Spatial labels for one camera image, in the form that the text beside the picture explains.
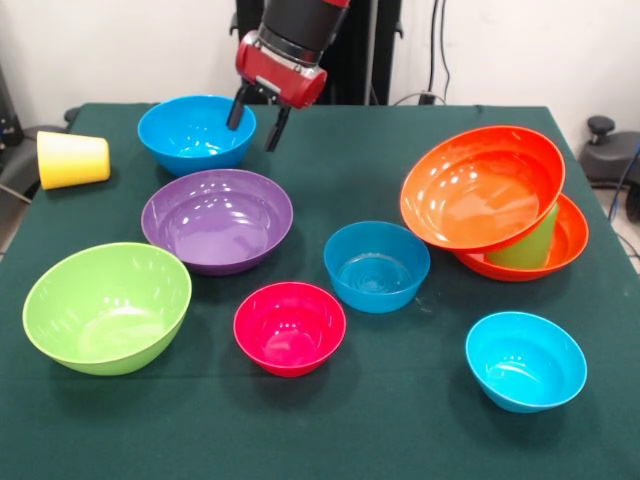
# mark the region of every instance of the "light blue bowl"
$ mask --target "light blue bowl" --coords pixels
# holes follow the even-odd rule
[[[431,257],[424,242],[406,228],[360,222],[331,236],[324,264],[344,303],[367,313],[387,313],[415,297]]]
[[[244,107],[237,130],[227,128],[233,100],[213,95],[181,97],[151,108],[138,137],[153,158],[177,177],[214,168],[235,168],[247,153],[256,117]]]
[[[573,399],[587,381],[580,347],[556,324],[521,312],[500,312],[467,335],[467,361],[499,407],[533,413]]]

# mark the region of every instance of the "lime green bowl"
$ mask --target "lime green bowl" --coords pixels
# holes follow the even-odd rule
[[[191,299],[191,278],[172,254],[142,243],[82,250],[51,267],[22,311],[33,345],[73,370],[122,375],[171,343]]]

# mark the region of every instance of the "white wall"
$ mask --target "white wall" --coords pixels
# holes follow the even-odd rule
[[[404,2],[392,99],[426,88],[432,5]],[[546,105],[574,151],[595,113],[640,130],[639,21],[639,0],[448,0],[449,103]]]
[[[233,95],[232,0],[0,0],[0,62],[21,122],[83,102]]]
[[[404,0],[391,99],[427,83],[430,0]],[[87,101],[232,95],[233,0],[0,0],[0,62],[25,125]],[[547,105],[574,149],[585,119],[640,128],[639,0],[448,0],[456,104]],[[436,89],[442,86],[442,71]]]

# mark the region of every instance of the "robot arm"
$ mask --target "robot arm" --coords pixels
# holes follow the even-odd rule
[[[227,119],[235,130],[244,100],[253,89],[280,105],[278,120],[267,138],[273,151],[291,108],[317,100],[327,80],[318,63],[333,42],[350,0],[268,0],[258,30],[248,32],[238,47],[236,69],[242,86]]]

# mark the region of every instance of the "dark green table cover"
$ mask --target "dark green table cover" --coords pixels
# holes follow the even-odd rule
[[[40,354],[21,324],[36,279],[80,249],[144,241],[142,207],[171,178],[136,135],[148,108],[81,109],[74,131],[108,139],[111,179],[39,192],[0,263],[1,479],[640,478],[639,284],[544,108],[314,107],[292,114],[267,154],[276,112],[256,107],[242,167],[276,180],[295,208],[277,252],[246,274],[194,275],[182,329],[139,372],[91,377]],[[384,316],[347,309],[342,347],[312,375],[280,379],[251,364],[232,336],[239,303],[277,281],[330,288],[322,263],[330,234],[359,220],[401,222],[401,184],[417,159],[490,124],[534,128],[560,146],[565,193],[591,227],[582,257],[543,280],[504,284],[432,248],[416,300]],[[582,346],[589,378],[569,405],[518,416],[481,393],[465,336],[504,309],[543,315]]]

